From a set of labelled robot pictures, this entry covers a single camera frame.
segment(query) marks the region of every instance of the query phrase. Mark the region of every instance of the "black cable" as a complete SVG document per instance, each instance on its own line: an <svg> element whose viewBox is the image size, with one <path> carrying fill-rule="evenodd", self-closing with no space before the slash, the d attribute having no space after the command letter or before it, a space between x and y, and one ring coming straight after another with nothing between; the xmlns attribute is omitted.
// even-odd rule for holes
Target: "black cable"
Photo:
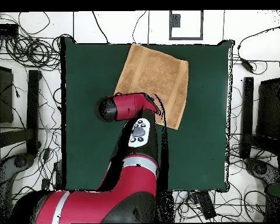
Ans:
<svg viewBox="0 0 280 224"><path fill-rule="evenodd" d="M18 146L20 146L20 145L23 145L23 144L25 144L25 143L26 143L26 141L21 142L21 143L17 144L16 146L12 147L12 148L9 150L9 152L0 160L0 162L1 162L2 160L5 160L5 159L9 156L9 154L11 153L11 151L12 151L13 149L15 149L16 147L18 147Z"/></svg>
<svg viewBox="0 0 280 224"><path fill-rule="evenodd" d="M221 222L223 222L223 220L222 220L223 218L227 218L228 220L231 220L231 222L239 222L238 220L232 219L228 216L224 216L224 215L221 215L221 214L218 214L218 213L217 213L217 215L221 216Z"/></svg>
<svg viewBox="0 0 280 224"><path fill-rule="evenodd" d="M54 91L54 93L53 93L53 100L54 100L57 104L61 104L61 102L56 101L56 98L55 98L56 92L59 91L60 89L61 89L61 87L59 87L58 89L56 89L56 90Z"/></svg>
<svg viewBox="0 0 280 224"><path fill-rule="evenodd" d="M31 36L31 35L38 34L38 33L40 33L41 31L45 30L46 27L50 25L51 20L50 20L50 18L48 17L48 15L47 15L45 12L43 12L43 13L45 14L45 16L46 16L47 19L48 19L48 24L47 24L43 29L41 29L41 30L38 31L38 32L35 32L35 33L28 33L28 32L27 32L24 28L22 28L22 26L21 26L21 23L20 23L20 15L22 14L22 12L20 12L20 13L19 13L19 16L18 16L18 22L19 22L19 27L21 28L21 31L23 31L24 33L26 33L26 35Z"/></svg>
<svg viewBox="0 0 280 224"><path fill-rule="evenodd" d="M33 186L31 186L31 188L33 188L35 185L36 185L36 183L38 182L38 180L40 179L40 175L38 176L38 178L37 178L37 180L35 181L35 183L33 184Z"/></svg>
<svg viewBox="0 0 280 224"><path fill-rule="evenodd" d="M181 197L180 196L180 193L181 191L178 191L177 192L177 197L176 197L176 201L175 201L175 205L176 208L175 208L175 212L177 212L180 216L180 222L181 220L183 219L184 221L187 220L187 219L194 219L194 218L199 218L200 222L203 223L201 217L203 216L203 213L197 213L195 211L195 208L193 208L191 206L191 204L195 205L195 204L199 204L199 201L197 200L197 198L193 198L194 195L192 195L191 191L187 191L187 195L185 196L185 198ZM177 198L180 197L183 202L182 203L177 203ZM183 211L183 207L186 206L187 207L187 210L186 211ZM184 216L184 214L188 214L189 210L192 210L196 215L195 216Z"/></svg>
<svg viewBox="0 0 280 224"><path fill-rule="evenodd" d="M59 134L60 136L61 136L61 134L60 134L60 133L57 133L57 131L60 131L60 129L55 129L55 130L53 131L53 133L52 133L52 138L51 138L51 141L50 141L50 143L49 143L49 147L51 146L51 143L52 143L52 142L55 143L56 146L57 146L58 148L61 147L61 146L57 143L57 134Z"/></svg>
<svg viewBox="0 0 280 224"><path fill-rule="evenodd" d="M28 191L26 191L26 192L24 192L24 193L21 193L21 191L23 191L23 189L25 189L25 188L28 188L29 190ZM36 191L35 189L33 189L32 187L30 187L30 186L24 186L18 193L16 193L16 194L12 194L14 197L12 198L12 200L14 200L17 196L19 196L19 195L23 195L23 194L26 194L26 193L28 193L30 190L32 190L32 191Z"/></svg>
<svg viewBox="0 0 280 224"><path fill-rule="evenodd" d="M247 203L246 203L246 197L250 194L250 193L259 193L259 194L261 194L262 196L264 196L265 197L265 194L264 193L262 193L262 192L260 192L260 191L257 191L257 190L253 190L253 191L249 191L249 192L247 192L245 195L244 195L244 208L245 208L245 211L246 211L246 214L247 214L247 216L250 218L250 220L252 221L252 222L255 222L252 218L251 218L251 216L249 215L249 213L248 213L248 209L247 209Z"/></svg>
<svg viewBox="0 0 280 224"><path fill-rule="evenodd" d="M261 74L263 74L264 72L266 72L267 69L268 69L268 63L267 63L266 61L264 61L264 62L265 62L265 69L264 69L264 71L261 72L261 73L255 73L255 71L257 70L257 65L256 65L255 62L250 62L251 64L255 64L255 67L256 67L253 71L251 71L251 73L252 73L252 74L255 74L255 75L261 75Z"/></svg>
<svg viewBox="0 0 280 224"><path fill-rule="evenodd" d="M16 90L16 97L17 98L19 98L20 97L20 94L19 94L19 92L17 91L17 87L13 84L13 83L11 83L11 84L9 84L8 86L6 86L5 88L4 88L4 90L0 93L0 95L1 94L3 94L3 92L5 92L6 90L8 90L10 87L14 87L15 88L15 90Z"/></svg>
<svg viewBox="0 0 280 224"><path fill-rule="evenodd" d="M44 39L42 37L33 37L33 33L27 32L13 17L9 16L11 19L1 18L3 20L8 20L19 26L19 30L24 34L19 34L18 37L5 37L5 49L7 54L10 55L12 59L19 64L26 67L36 67L44 71L52 71L55 69L59 70L60 65L60 38L61 37L70 37L71 40L76 43L74 38L68 34L62 34L56 38L47 38L52 39L52 44L47 41L40 40ZM43 31L49 24L50 18L48 18L48 24L36 32L35 34Z"/></svg>
<svg viewBox="0 0 280 224"><path fill-rule="evenodd" d="M105 37L105 39L106 39L107 44L109 44L108 39L107 39L107 36L104 34L104 32L102 31L102 29L100 28L99 23L97 22L96 15L95 15L94 11L92 11L92 14L93 14L93 16L94 16L94 19L95 19L95 21L96 21L96 24L97 24L98 28L100 29L101 33L104 35L104 37Z"/></svg>
<svg viewBox="0 0 280 224"><path fill-rule="evenodd" d="M43 121L42 121L42 119L41 119L41 115L40 115L40 122L41 122L42 126L44 127ZM52 151L52 152L53 152L53 157L54 157L54 152L55 152L56 157L57 157L57 162L58 162L58 155L57 155L56 151L50 148L51 142L49 143L48 147L46 148L47 142L48 142L48 132L46 131L45 145L44 145L44 149L43 149L43 151L41 152L41 154L42 154L43 152L46 152L47 150L49 150L49 151ZM38 168L40 168L39 162L41 163L41 170L40 170L40 171L44 170L44 174L45 174L46 178L45 178L45 177L42 175L42 173L40 172L41 176L42 176L43 178L45 178L45 179L49 179L49 178L48 178L48 174L47 174L47 172L46 172L46 170L45 170L45 168L44 168L45 164L46 164L48 161L45 161L45 162L43 163L42 160L41 160L41 158L40 158L40 160L38 161ZM49 170L49 172L51 173L51 177L50 177L50 181L51 181L52 176L53 176L53 171L50 171L50 170Z"/></svg>
<svg viewBox="0 0 280 224"><path fill-rule="evenodd" d="M141 19L141 17L143 17L143 15L145 15L146 12L147 12L147 10L139 17L139 19L137 20L136 25L135 25L135 27L134 27L134 31L133 31L133 34L132 34L134 43L136 43L136 41L135 41L135 39L134 39L135 29L136 29L136 27L137 27L137 25L138 25L139 20Z"/></svg>
<svg viewBox="0 0 280 224"><path fill-rule="evenodd" d="M243 59L243 58L240 56L240 48L241 48L241 46L242 46L242 45L241 45L242 42L243 42L244 40L247 40L248 38L257 36L257 35L262 34L262 33L267 33L267 32L269 32L269 31L275 30L275 29L280 29L280 26L278 26L278 27L273 27L273 28L266 29L266 30L263 30L263 31L261 31L261 32L259 32L259 33L250 35L250 36L248 36L248 37L242 39L242 41L240 42L240 44L237 46L237 53L238 53L238 56L239 56L240 60L242 61L242 63L248 63L248 64L250 64L250 63L248 62L248 60L245 60L245 59ZM257 66L256 66L256 69L254 69L254 70L252 69L252 70L250 70L250 72L251 72L252 74L255 74L255 75L261 75L261 74L263 74L263 73L264 73L265 71L267 71L267 69L268 69L268 63L267 63L266 61L264 61L264 62L265 62L265 64L266 64L266 67L265 67L265 70L264 70L262 73L255 73L255 71L256 71L256 69L257 69Z"/></svg>
<svg viewBox="0 0 280 224"><path fill-rule="evenodd" d="M52 98L54 99L53 94L52 94L52 91L51 91L51 89L50 89L50 87L49 87L49 84L48 84L48 82L47 82L47 80L45 79L44 76L43 76L43 79L44 79L44 81L45 81L45 84L47 84L47 86L48 86L48 90L49 90L49 92L50 92Z"/></svg>
<svg viewBox="0 0 280 224"><path fill-rule="evenodd" d="M237 190L237 192L240 194L240 198L242 199L243 196L242 196L240 190L237 189L231 182L229 182L229 184L230 184L231 186L233 186L233 187ZM240 208L240 212L238 212L237 209L236 209L234 206L231 205L231 207L234 208L234 209L236 210L236 212L239 213L239 214L238 214L238 215L225 215L225 216L232 216L232 217L240 217L240 216L241 216L246 222L248 222L248 221L242 216L242 212L243 212L242 208Z"/></svg>
<svg viewBox="0 0 280 224"><path fill-rule="evenodd" d="M156 94L154 95L159 101L162 109L157 110L157 113L160 114L160 116L162 116L162 120L164 122L164 126L162 127L160 166L158 168L159 174L157 175L157 208L160 211L160 215L163 222L174 223L174 199L172 196L172 192L168 191L169 147L165 108L161 99Z"/></svg>
<svg viewBox="0 0 280 224"><path fill-rule="evenodd" d="M43 121L42 121L42 119L41 119L40 112L38 112L38 114L39 114L39 116L40 116L41 124L42 124L43 127L44 127ZM48 142L48 134L47 134L47 132L46 132L45 145L44 145L43 150L40 152L40 156L39 156L39 158L38 158L38 169L37 169L33 174L31 174L31 175L29 175L29 176L24 176L24 177L22 177L22 178L20 178L20 179L16 179L15 181L19 181L19 180L22 180L22 179L24 179L24 178L30 177L30 176L36 174L38 171L40 171L40 175L43 177L43 175L41 174L41 172L42 172L42 169L44 169L44 164L42 164L41 156L42 156L42 154L45 152L45 149L46 149L46 146L47 146L47 142Z"/></svg>
<svg viewBox="0 0 280 224"><path fill-rule="evenodd" d="M237 107L234 107L234 108L232 108L232 110L234 110L234 109L237 109L238 107L241 107L243 104L241 104L241 105L239 105L239 106L237 106Z"/></svg>

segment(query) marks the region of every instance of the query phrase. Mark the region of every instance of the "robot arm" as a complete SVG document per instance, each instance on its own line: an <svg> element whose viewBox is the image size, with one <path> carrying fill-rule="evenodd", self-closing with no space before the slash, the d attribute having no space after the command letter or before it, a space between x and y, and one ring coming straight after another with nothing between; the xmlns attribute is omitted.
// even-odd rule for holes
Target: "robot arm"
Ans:
<svg viewBox="0 0 280 224"><path fill-rule="evenodd" d="M155 114L144 93L116 94L96 105L107 122L128 120L116 143L105 179L96 191L34 192L18 200L13 221L30 223L152 223L156 207L158 143ZM32 209L27 209L33 200ZM34 212L25 220L25 212Z"/></svg>

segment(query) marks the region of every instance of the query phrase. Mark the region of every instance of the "towel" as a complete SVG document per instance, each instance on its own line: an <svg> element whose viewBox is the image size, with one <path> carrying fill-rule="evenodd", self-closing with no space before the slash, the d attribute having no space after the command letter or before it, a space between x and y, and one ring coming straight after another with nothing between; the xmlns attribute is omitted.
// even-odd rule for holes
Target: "towel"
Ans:
<svg viewBox="0 0 280 224"><path fill-rule="evenodd" d="M167 126L177 130L186 105L187 88L187 61L132 44L114 94L147 93L162 111L156 94L164 106ZM156 116L156 123L164 125L161 116Z"/></svg>

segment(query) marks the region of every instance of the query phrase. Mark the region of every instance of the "floor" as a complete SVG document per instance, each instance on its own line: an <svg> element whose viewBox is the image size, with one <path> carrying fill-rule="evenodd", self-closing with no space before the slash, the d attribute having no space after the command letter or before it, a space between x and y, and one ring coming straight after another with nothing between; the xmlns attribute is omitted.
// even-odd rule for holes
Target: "floor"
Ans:
<svg viewBox="0 0 280 224"><path fill-rule="evenodd" d="M187 17L191 19L190 11L174 11L182 13L181 27L185 32L191 26L187 23ZM222 39L232 39L235 41L233 53L237 54L237 46L241 40L252 34L280 25L280 10L206 10L204 11L204 39L199 41L181 40L169 41L169 11L126 11L126 12L95 12L100 28L104 31L110 43L155 43L155 44L218 44ZM105 43L106 38L98 28L92 12L27 12L21 13L1 13L1 23L20 22L22 28L30 36L40 37L52 44L53 38L62 34L70 34L78 43ZM257 65L257 74L247 72L241 65L236 64L236 56L233 63L233 90L232 108L240 106L242 103L242 83L246 76L254 77L254 98L258 99L258 86L261 81L280 77L280 29L271 30L244 40L241 44L240 55L242 58L253 60ZM5 47L0 50L0 65L12 68L14 74L14 84L20 97L16 97L14 90L13 107L17 110L23 123L26 123L27 106L27 72L23 65L11 60ZM60 73L55 69L52 71L41 70L44 79L40 83L40 122L39 139L44 147L55 150L49 161L45 165L45 170L40 174L39 164L36 162L29 170L17 175L13 186L14 202L24 193L29 191L28 187L35 190L41 188L41 179L51 177L54 162L62 158L61 143L61 115L57 109L58 104L53 100L53 93L60 87ZM56 101L61 101L60 90L56 91ZM14 111L14 121L11 124L1 124L0 132L23 128L18 114ZM231 133L240 132L241 107L232 111ZM254 102L254 119L257 119L257 101ZM236 139L230 141L230 145L238 144ZM0 159L9 155L25 151L25 144L21 144L14 149L15 145L0 149ZM253 150L251 156L255 156L258 150ZM277 166L275 157L270 157L270 153L263 153L263 160L270 160L273 166ZM264 191L259 180L254 179L245 171L244 164L237 162L229 167L230 190L227 193L211 191L209 194L215 205L217 214L220 216L211 220L205 220L199 207L190 202L186 202L187 192L174 192L176 199L176 222L261 222L263 216L260 209L264 210L265 198L259 192L251 192L243 201L244 194L249 191Z"/></svg>

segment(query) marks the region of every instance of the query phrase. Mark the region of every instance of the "green table surface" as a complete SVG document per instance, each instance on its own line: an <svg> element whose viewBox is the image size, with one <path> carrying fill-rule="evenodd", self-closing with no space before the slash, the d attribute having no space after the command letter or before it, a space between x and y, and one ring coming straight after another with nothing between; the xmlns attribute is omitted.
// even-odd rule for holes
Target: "green table surface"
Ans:
<svg viewBox="0 0 280 224"><path fill-rule="evenodd" d="M94 190L103 179L125 121L99 121L94 105L112 95L130 44L74 44L65 38L66 186ZM228 56L220 45L145 45L189 62L188 95L179 129L168 129L170 190L226 190ZM161 137L161 126L157 126Z"/></svg>

